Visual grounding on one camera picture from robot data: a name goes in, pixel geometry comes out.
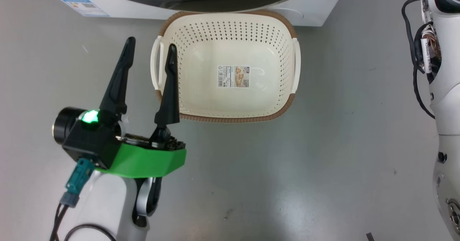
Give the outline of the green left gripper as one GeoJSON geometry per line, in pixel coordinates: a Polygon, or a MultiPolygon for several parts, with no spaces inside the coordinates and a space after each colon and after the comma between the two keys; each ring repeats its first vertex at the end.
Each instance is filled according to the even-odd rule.
{"type": "MultiPolygon", "coordinates": [[[[123,47],[120,58],[112,74],[105,95],[99,106],[98,121],[114,124],[125,115],[128,106],[125,103],[129,70],[133,65],[136,38],[129,37],[123,47]]],[[[120,149],[109,169],[96,167],[97,172],[116,175],[123,178],[158,178],[164,177],[185,164],[185,143],[171,137],[168,125],[180,122],[179,80],[177,46],[170,44],[166,56],[166,82],[162,102],[155,115],[157,125],[149,139],[153,143],[166,143],[164,149],[151,146],[148,138],[126,135],[121,141],[120,149]]]]}

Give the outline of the basket product label sticker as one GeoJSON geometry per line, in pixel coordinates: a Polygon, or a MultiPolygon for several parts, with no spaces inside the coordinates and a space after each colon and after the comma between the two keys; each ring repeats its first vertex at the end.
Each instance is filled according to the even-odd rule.
{"type": "Polygon", "coordinates": [[[217,87],[223,88],[249,88],[251,67],[242,65],[217,66],[217,87]]]}

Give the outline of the cream perforated laundry basket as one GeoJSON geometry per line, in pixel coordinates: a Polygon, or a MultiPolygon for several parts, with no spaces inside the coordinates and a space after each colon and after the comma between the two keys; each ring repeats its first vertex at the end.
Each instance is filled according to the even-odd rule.
{"type": "Polygon", "coordinates": [[[270,121],[294,101],[301,74],[300,44],[293,25],[278,13],[179,12],[169,17],[151,51],[151,80],[159,101],[170,44],[177,46],[182,119],[270,121]],[[250,66],[250,87],[217,87],[219,65],[250,66]]]}

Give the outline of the white front-load washing machine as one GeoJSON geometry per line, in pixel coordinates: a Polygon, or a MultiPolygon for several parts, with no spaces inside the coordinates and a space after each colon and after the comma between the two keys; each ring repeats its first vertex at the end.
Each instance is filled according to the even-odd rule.
{"type": "MultiPolygon", "coordinates": [[[[153,7],[130,0],[90,1],[112,18],[166,20],[176,13],[175,10],[153,7]]],[[[263,9],[281,14],[292,25],[320,27],[324,24],[337,2],[338,0],[286,0],[267,5],[263,9]]]]}

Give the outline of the blue energy label sticker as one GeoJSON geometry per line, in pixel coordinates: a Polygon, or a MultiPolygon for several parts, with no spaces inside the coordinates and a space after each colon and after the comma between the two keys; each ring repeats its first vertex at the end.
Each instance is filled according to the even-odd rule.
{"type": "Polygon", "coordinates": [[[62,0],[65,4],[76,10],[85,17],[109,17],[106,12],[100,9],[90,0],[62,0]]]}

